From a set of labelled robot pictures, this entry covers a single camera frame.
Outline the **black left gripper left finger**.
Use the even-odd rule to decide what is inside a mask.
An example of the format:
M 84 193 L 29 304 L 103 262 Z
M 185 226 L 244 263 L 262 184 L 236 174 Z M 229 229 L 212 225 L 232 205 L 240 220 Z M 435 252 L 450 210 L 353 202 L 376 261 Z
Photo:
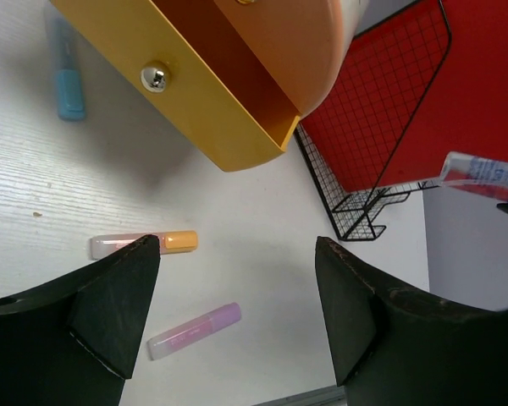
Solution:
M 117 405 L 135 368 L 160 265 L 144 235 L 0 298 L 0 405 Z

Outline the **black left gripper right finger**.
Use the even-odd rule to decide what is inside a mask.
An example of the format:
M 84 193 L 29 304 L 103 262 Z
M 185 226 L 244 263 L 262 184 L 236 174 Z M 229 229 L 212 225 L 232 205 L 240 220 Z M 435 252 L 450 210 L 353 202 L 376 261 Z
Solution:
M 348 404 L 508 405 L 508 309 L 443 299 L 327 237 L 315 272 Z

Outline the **yellow bottom drawer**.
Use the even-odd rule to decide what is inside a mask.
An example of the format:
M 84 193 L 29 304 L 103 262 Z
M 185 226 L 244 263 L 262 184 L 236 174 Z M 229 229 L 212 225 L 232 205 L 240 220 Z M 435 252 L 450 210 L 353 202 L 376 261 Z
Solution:
M 57 10 L 225 172 L 282 155 L 300 114 L 213 1 L 58 1 Z

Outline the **small blue capped bottle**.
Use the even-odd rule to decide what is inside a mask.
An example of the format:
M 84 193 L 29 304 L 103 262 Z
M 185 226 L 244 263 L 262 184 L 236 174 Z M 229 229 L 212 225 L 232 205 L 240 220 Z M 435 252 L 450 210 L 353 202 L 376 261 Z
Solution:
M 502 161 L 460 152 L 450 152 L 444 160 L 438 186 L 451 187 L 506 203 L 508 173 L 498 178 L 496 166 Z

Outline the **red file folder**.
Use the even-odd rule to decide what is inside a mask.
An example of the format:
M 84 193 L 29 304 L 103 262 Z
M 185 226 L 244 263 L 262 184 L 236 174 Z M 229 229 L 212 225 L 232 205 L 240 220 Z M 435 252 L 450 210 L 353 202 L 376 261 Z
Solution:
M 436 177 L 452 151 L 508 162 L 508 1 L 440 1 L 450 51 L 387 180 Z

